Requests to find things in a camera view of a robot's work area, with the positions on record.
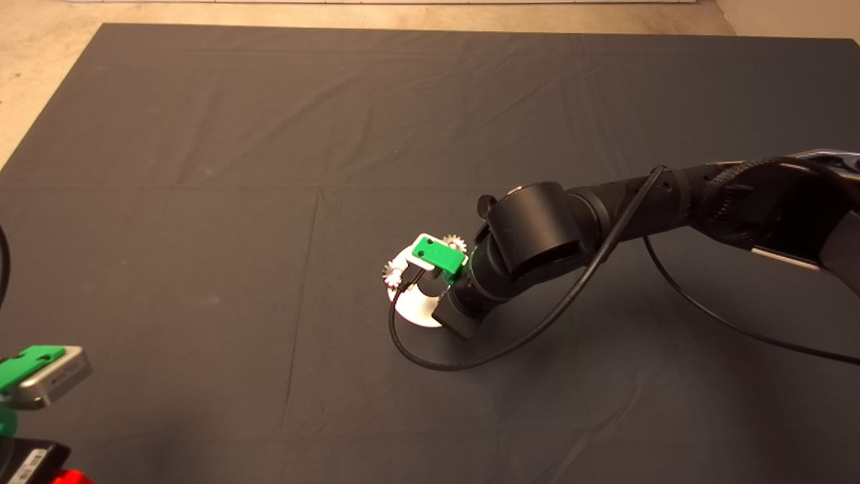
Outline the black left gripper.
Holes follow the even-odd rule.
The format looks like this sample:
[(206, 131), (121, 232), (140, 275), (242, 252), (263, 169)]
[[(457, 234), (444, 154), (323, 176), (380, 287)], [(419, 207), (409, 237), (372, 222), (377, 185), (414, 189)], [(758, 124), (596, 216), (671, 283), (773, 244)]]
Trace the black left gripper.
[(71, 448), (46, 439), (1, 438), (2, 483), (95, 484), (76, 469), (63, 469)]

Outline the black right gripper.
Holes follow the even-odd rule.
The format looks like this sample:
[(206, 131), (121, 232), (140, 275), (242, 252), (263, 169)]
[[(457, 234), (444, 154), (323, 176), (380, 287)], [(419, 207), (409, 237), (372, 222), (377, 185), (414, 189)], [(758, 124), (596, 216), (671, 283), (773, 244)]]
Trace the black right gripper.
[(476, 337), (486, 316), (499, 305), (471, 279), (460, 279), (449, 287), (432, 310), (434, 321), (464, 340)]

